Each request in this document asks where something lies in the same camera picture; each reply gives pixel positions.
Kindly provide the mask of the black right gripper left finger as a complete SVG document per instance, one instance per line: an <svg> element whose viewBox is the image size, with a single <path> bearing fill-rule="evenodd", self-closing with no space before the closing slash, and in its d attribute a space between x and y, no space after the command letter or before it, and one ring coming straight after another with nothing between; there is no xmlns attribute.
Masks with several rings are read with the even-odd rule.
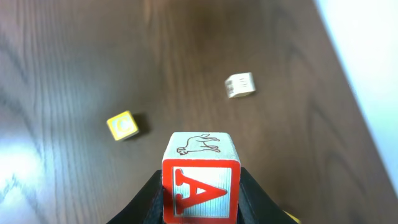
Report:
<svg viewBox="0 0 398 224"><path fill-rule="evenodd" d="M164 224L161 170L157 170L134 198L107 224Z"/></svg>

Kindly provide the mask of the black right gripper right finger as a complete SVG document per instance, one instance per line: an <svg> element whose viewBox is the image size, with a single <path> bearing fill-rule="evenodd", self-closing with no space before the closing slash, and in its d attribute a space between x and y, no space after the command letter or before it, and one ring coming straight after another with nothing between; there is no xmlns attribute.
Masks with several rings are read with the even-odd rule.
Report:
<svg viewBox="0 0 398 224"><path fill-rule="evenodd" d="M254 177L241 168L238 224L297 224L266 194Z"/></svg>

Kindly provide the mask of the red letter A block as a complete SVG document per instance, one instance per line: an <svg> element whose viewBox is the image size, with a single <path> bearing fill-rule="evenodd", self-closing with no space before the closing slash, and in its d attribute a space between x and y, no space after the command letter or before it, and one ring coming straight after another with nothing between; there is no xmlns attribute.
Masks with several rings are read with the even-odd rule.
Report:
<svg viewBox="0 0 398 224"><path fill-rule="evenodd" d="M241 163L231 136L175 132L162 159L166 223L236 223Z"/></svg>

